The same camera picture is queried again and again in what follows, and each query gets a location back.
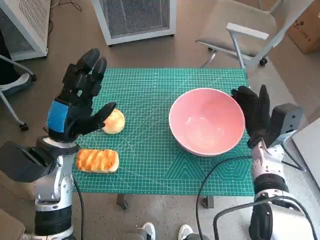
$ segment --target green cutting mat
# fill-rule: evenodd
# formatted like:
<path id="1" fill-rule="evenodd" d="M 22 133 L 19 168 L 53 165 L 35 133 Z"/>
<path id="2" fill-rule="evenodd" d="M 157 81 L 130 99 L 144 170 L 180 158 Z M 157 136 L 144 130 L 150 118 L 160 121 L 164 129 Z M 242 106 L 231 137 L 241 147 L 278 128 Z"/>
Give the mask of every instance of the green cutting mat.
<path id="1" fill-rule="evenodd" d="M 97 130 L 81 136 L 82 148 L 113 149 L 119 154 L 116 173 L 86 173 L 73 166 L 83 192 L 196 195 L 205 176 L 218 162 L 250 155 L 248 137 L 231 151 L 216 157 L 198 157 L 183 150 L 168 124 L 169 110 L 181 94 L 195 88 L 215 88 L 230 93 L 247 85 L 240 68 L 113 68 L 94 99 L 97 112 L 114 101 L 126 123 L 124 130 L 107 135 Z M 253 195 L 251 161 L 236 160 L 217 168 L 204 189 L 205 195 Z"/>

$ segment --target pink bowl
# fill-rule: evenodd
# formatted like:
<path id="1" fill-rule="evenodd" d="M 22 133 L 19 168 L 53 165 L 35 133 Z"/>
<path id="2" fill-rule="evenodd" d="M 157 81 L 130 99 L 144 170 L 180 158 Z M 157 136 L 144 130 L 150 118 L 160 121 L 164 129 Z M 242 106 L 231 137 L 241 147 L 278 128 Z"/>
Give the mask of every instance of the pink bowl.
<path id="1" fill-rule="evenodd" d="M 245 117 L 228 94 L 197 88 L 178 97 L 171 106 L 169 126 L 187 151 L 216 156 L 234 148 L 245 131 Z"/>

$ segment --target cutting mat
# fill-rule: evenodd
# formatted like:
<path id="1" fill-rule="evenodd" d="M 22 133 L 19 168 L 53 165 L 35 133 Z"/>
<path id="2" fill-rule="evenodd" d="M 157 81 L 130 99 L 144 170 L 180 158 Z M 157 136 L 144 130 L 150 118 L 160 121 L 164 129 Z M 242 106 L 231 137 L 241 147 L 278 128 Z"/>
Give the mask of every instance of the cutting mat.
<path id="1" fill-rule="evenodd" d="M 97 112 L 114 101 L 126 117 L 124 130 L 107 135 L 97 130 L 81 136 L 82 148 L 113 149 L 119 154 L 116 173 L 77 170 L 73 174 L 83 192 L 196 195 L 205 176 L 218 162 L 250 155 L 245 134 L 231 151 L 216 157 L 198 157 L 183 150 L 168 124 L 169 110 L 181 94 L 195 88 L 215 88 L 230 94 L 247 85 L 240 68 L 112 68 L 94 99 Z M 217 168 L 204 189 L 205 195 L 253 195 L 251 161 L 236 160 Z"/>

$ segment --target chair wheel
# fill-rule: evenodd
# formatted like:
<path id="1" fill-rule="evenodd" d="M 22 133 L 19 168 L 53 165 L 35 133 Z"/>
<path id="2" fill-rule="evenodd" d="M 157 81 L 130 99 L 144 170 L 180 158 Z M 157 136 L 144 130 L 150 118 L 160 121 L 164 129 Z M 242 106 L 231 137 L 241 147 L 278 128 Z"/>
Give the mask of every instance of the chair wheel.
<path id="1" fill-rule="evenodd" d="M 263 58 L 259 61 L 259 65 L 260 65 L 261 67 L 264 67 L 267 63 L 268 63 L 268 60 L 267 60 L 265 57 L 263 57 Z"/>
<path id="2" fill-rule="evenodd" d="M 31 81 L 32 81 L 32 82 L 37 81 L 37 76 L 36 76 L 35 74 L 33 74 L 33 75 L 31 76 Z"/>
<path id="3" fill-rule="evenodd" d="M 25 132 L 29 130 L 29 127 L 26 123 L 19 125 L 21 132 Z"/>

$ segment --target bun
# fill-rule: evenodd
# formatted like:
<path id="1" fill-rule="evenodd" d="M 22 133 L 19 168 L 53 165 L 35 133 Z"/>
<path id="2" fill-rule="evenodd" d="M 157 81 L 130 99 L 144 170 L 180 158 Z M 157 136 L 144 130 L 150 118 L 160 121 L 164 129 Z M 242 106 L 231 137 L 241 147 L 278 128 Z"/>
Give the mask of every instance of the bun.
<path id="1" fill-rule="evenodd" d="M 125 116 L 118 109 L 114 109 L 112 113 L 104 120 L 105 126 L 102 130 L 107 134 L 118 134 L 124 128 L 126 124 Z"/>
<path id="2" fill-rule="evenodd" d="M 119 167 L 119 155 L 116 151 L 81 149 L 78 153 L 76 166 L 78 170 L 89 173 L 114 173 Z"/>

